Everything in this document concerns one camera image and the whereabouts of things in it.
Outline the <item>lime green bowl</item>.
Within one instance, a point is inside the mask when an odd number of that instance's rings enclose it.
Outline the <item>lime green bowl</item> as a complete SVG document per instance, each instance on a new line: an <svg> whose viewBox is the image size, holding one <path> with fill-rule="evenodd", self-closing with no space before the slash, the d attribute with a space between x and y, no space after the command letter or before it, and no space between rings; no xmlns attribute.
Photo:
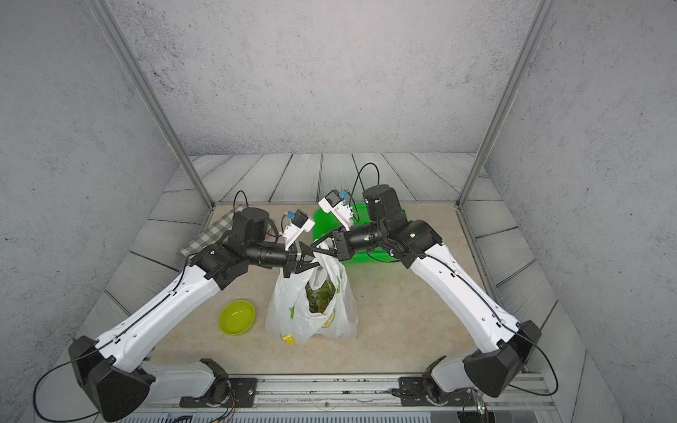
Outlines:
<svg viewBox="0 0 677 423"><path fill-rule="evenodd" d="M249 331L255 320L256 309L254 305L246 300L236 300L229 303L220 312L218 326L226 335L239 336Z"/></svg>

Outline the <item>green plastic basket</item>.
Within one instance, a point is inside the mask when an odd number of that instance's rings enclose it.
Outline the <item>green plastic basket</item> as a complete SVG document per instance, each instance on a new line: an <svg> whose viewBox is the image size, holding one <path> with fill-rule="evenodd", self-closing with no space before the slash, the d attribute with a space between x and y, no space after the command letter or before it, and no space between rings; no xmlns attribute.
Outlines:
<svg viewBox="0 0 677 423"><path fill-rule="evenodd" d="M313 241L333 228L345 231L352 258L344 262L362 263L364 259L361 256L380 261L379 257L372 257L372 252L381 250L391 258L390 263L396 263L406 253L411 253L407 245L397 238L397 234L411 223L401 206L362 203L357 205L357 211L362 213L362 221L353 223L351 230L347 231L331 213L317 209L313 215L316 222L312 229Z"/></svg>

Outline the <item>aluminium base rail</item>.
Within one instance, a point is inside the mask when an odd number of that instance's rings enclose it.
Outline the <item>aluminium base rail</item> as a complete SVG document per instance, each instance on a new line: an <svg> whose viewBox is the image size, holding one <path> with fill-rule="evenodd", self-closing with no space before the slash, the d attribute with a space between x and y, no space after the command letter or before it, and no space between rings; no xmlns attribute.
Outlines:
<svg viewBox="0 0 677 423"><path fill-rule="evenodd" d="M498 398L467 388L445 405L421 396L416 374L254 375L236 408L183 408L178 400L142 406L129 422L558 422L539 374L520 375Z"/></svg>

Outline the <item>green checkered cloth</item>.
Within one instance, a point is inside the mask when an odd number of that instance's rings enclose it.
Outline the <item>green checkered cloth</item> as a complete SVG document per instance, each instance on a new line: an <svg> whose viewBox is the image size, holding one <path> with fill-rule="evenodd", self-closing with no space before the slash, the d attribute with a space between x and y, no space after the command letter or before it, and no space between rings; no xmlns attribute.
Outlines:
<svg viewBox="0 0 677 423"><path fill-rule="evenodd" d="M232 230L234 214L241 211L243 208L237 206L232 209L229 213L224 214L209 227L204 229L200 234L195 238L189 241L181 250L180 253L184 257L191 255L196 255L201 252L204 248L216 243L225 233Z"/></svg>

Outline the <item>white plastic bag lemon print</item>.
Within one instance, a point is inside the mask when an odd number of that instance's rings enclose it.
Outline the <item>white plastic bag lemon print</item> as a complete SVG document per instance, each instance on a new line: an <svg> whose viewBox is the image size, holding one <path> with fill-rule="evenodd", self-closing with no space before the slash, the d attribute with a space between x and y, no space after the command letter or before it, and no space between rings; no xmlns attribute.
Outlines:
<svg viewBox="0 0 677 423"><path fill-rule="evenodd" d="M312 337L354 339L358 332L357 301L345 266L317 254L315 267L278 277L266 315L266 329L289 345Z"/></svg>

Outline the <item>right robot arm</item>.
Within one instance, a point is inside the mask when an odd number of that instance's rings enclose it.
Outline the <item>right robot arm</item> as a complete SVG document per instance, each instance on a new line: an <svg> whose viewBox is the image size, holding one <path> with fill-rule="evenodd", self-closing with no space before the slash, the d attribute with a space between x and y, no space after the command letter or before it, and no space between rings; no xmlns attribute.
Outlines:
<svg viewBox="0 0 677 423"><path fill-rule="evenodd" d="M431 403L470 387L498 398L539 351L539 326L519 321L482 290L428 222L409 220L394 188L379 184L363 197L368 222L362 225L354 224L347 192L332 190L319 200L339 225L318 238L320 243L330 238L333 248L318 252L347 261L358 251L381 248L424 280L465 326L476 349L462 359L442 357L427 368L424 394Z"/></svg>

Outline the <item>pineapple front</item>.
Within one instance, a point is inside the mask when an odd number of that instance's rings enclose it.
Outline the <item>pineapple front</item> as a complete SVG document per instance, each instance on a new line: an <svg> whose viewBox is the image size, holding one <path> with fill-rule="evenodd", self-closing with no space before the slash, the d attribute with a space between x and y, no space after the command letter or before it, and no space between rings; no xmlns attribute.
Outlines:
<svg viewBox="0 0 677 423"><path fill-rule="evenodd" d="M305 292L309 303L310 313L324 313L335 296L336 287L328 278L323 285L317 289L312 288L310 283L307 283Z"/></svg>

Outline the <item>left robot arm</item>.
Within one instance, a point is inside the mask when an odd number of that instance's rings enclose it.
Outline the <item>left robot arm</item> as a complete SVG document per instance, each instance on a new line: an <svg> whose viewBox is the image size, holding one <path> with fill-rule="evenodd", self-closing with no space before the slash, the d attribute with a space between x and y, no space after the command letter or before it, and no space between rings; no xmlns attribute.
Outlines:
<svg viewBox="0 0 677 423"><path fill-rule="evenodd" d="M187 315L245 274L250 266L278 267L284 276L316 267L311 248L298 238L314 227L303 211L287 214L290 223L275 240L267 211L236 211L231 229L188 255L181 273L130 317L97 338L82 336L69 346L76 382L104 421L123 419L146 402L181 398L201 405L232 405L227 372L211 359L170 370L144 368L143 361Z"/></svg>

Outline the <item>right metal frame post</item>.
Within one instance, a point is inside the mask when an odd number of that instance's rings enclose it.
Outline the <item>right metal frame post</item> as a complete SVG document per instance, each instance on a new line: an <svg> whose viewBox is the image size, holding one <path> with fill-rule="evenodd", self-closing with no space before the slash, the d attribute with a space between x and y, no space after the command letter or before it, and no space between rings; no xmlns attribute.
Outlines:
<svg viewBox="0 0 677 423"><path fill-rule="evenodd" d="M541 40L541 37L548 26L548 22L552 18L555 6L555 0L542 0L538 4L536 14L518 53L517 59L513 65L511 75L504 88L504 92L502 93L495 113L493 114L490 124L488 125L485 136L480 143L463 189L460 192L460 197L458 198L457 202L458 209L462 209L470 199L470 195L474 190L474 186L480 178L481 169L483 169L485 166L488 157L497 141L502 125L504 124L504 121L508 116L511 106L518 94L522 80L527 74L530 63L532 63L535 52L539 46L539 41Z"/></svg>

